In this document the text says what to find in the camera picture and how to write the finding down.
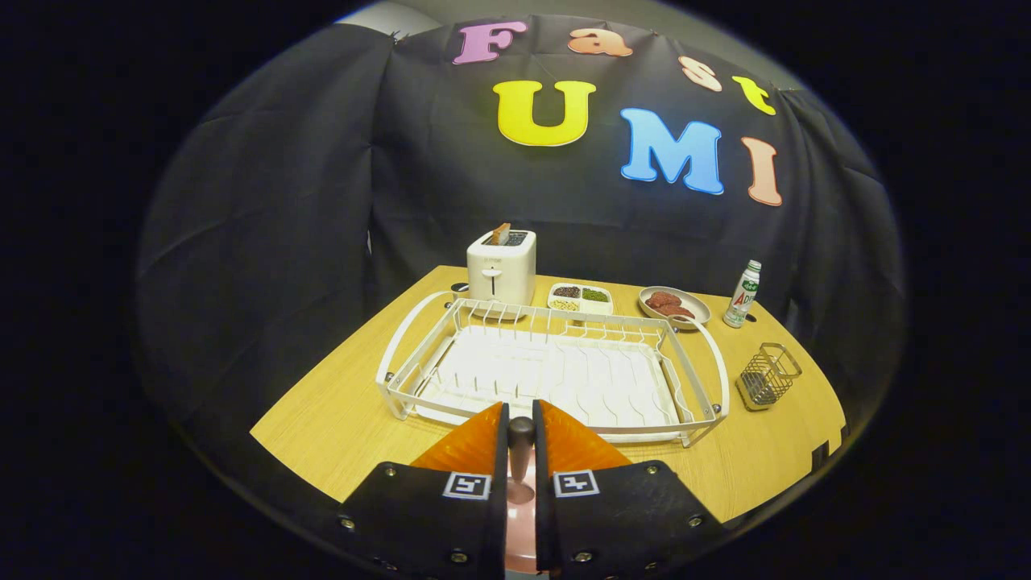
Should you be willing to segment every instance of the table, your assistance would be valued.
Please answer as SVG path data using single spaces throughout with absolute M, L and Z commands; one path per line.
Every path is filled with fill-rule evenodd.
M 429 295 L 467 279 L 465 267 L 438 266 L 430 271 L 294 385 L 251 435 L 298 476 L 341 502 L 376 464 L 415 459 L 453 428 L 414 415 L 404 421 L 396 419 L 375 385 L 374 375 L 387 344 L 408 312 Z M 612 295 L 613 314 L 645 316 L 637 304 L 640 286 L 541 274 L 536 276 L 533 306 L 545 307 L 548 289 L 558 281 L 600 285 Z M 634 463 L 665 462 L 716 517 L 727 521 L 808 475 L 812 451 L 825 442 L 830 453 L 840 447 L 844 413 L 817 364 L 761 303 L 755 303 L 750 311 L 756 322 L 735 330 L 721 319 L 729 298 L 695 296 L 712 312 L 706 330 L 727 365 L 730 415 L 689 448 L 678 442 L 617 447 Z M 428 313 L 417 317 L 391 369 L 400 367 L 426 337 L 448 300 L 450 296 L 439 300 L 438 314 L 432 314 L 434 304 L 427 307 Z M 675 337 L 691 356 L 711 401 L 720 401 L 717 368 L 704 338 L 699 333 Z M 764 342 L 786 346 L 803 373 L 772 408 L 750 412 L 733 381 Z

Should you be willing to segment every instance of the dish rack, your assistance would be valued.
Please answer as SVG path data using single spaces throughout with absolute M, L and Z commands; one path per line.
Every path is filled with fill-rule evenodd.
M 452 295 L 443 316 L 396 373 L 388 372 L 412 321 Z M 502 319 L 513 317 L 514 320 Z M 709 401 L 674 331 L 664 319 L 566 312 L 460 299 L 437 293 L 398 327 L 376 384 L 398 419 L 408 414 L 461 424 L 505 402 L 511 417 L 531 416 L 540 399 L 610 443 L 696 442 L 730 411 L 727 369 L 716 360 L 720 405 Z M 685 383 L 693 395 L 685 397 Z

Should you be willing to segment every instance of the yellow letter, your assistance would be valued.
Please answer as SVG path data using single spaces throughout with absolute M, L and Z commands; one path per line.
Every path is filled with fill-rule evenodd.
M 712 72 L 712 69 L 707 64 L 700 63 L 695 59 L 689 59 L 688 57 L 680 57 L 677 60 L 680 66 L 684 67 L 681 69 L 684 70 L 684 74 L 695 83 L 717 93 L 723 90 L 723 84 L 716 79 L 716 73 Z
M 569 33 L 573 39 L 569 41 L 569 49 L 585 55 L 611 55 L 627 57 L 634 54 L 627 47 L 623 37 L 611 30 L 600 28 L 580 28 Z
M 536 80 L 508 80 L 494 86 L 498 98 L 498 129 L 525 145 L 569 144 L 587 131 L 587 96 L 595 86 L 579 80 L 560 80 L 555 88 L 566 95 L 566 116 L 561 125 L 541 127 L 533 122 L 533 94 L 541 89 Z
M 758 108 L 766 114 L 776 114 L 773 107 L 763 101 L 763 97 L 768 97 L 769 93 L 760 89 L 759 86 L 756 84 L 755 80 L 744 76 L 731 76 L 731 78 L 741 83 L 741 90 L 744 91 L 744 98 L 749 99 L 752 106 Z

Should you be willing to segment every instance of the beans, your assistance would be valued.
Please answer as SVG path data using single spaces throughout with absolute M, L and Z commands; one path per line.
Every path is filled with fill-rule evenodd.
M 570 303 L 569 301 L 552 301 L 547 306 L 560 311 L 579 311 L 579 305 L 576 303 Z
M 579 287 L 576 285 L 563 285 L 562 287 L 556 287 L 555 293 L 552 293 L 552 295 L 567 299 L 579 299 Z
M 608 297 L 604 293 L 599 293 L 597 289 L 584 288 L 584 299 L 587 301 L 594 301 L 596 303 L 607 303 Z

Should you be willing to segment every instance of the white toaster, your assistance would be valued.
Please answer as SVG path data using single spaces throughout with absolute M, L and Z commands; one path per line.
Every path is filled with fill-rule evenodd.
M 469 298 L 506 305 L 530 306 L 537 275 L 537 234 L 509 230 L 503 242 L 491 243 L 493 231 L 479 236 L 466 249 Z M 505 313 L 504 318 L 514 313 Z

